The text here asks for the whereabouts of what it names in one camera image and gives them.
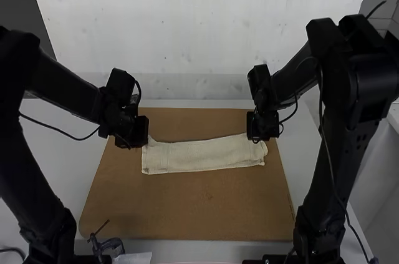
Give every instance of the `folded towel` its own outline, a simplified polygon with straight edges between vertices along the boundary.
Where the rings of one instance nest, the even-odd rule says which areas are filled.
[[[142,150],[142,172],[147,175],[264,165],[267,155],[266,144],[254,144],[246,134],[172,144],[148,136]]]

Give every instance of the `white towel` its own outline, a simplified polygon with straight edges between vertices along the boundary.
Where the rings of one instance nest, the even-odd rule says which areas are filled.
[[[267,155],[266,144],[254,144],[246,134],[173,144],[148,136],[142,150],[142,172],[147,175],[264,165]]]

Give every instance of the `wall stain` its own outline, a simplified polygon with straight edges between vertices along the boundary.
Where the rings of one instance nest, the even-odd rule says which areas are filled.
[[[242,87],[242,85],[240,85],[240,84],[233,84],[233,87],[234,87],[237,91],[239,91],[239,92],[242,92],[242,91],[243,91],[243,87]]]
[[[242,23],[243,23],[243,25],[244,25],[246,28],[251,27],[251,22],[249,22],[247,19],[243,19],[243,20],[242,20]]]

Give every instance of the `table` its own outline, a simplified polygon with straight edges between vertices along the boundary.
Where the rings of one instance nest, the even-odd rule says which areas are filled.
[[[237,108],[251,109],[251,100],[143,100],[142,107]],[[286,117],[293,110],[281,111]],[[77,137],[94,130],[95,125],[70,115],[42,100],[24,100],[21,112],[47,124],[61,128]],[[93,136],[85,142],[76,142],[57,132],[21,119],[24,133],[32,153],[48,179],[55,194],[79,221],[87,194],[100,163],[106,140]],[[295,210],[301,205],[312,180],[320,145],[320,136],[307,106],[299,101],[295,116],[284,126],[284,133],[277,140],[287,183]],[[363,232],[348,206],[352,225],[371,257]],[[19,236],[16,219],[5,204],[0,204],[0,244],[18,246],[27,250]],[[206,242],[178,240],[124,240],[128,253],[153,252],[152,263],[171,262],[230,262],[243,259],[260,259],[265,253],[287,253],[291,243],[282,242]],[[90,253],[80,234],[76,237],[76,253]],[[348,230],[341,246],[342,257],[347,263],[365,263],[362,251],[353,233]],[[17,255],[0,255],[1,263],[20,263]]]

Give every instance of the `wall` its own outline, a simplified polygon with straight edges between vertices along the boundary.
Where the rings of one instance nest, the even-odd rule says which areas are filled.
[[[57,58],[96,84],[117,66],[144,98],[247,99],[246,74],[281,68],[313,18],[362,0],[38,0]]]
[[[36,0],[0,0],[0,26],[35,34],[48,55],[54,57],[46,27]]]

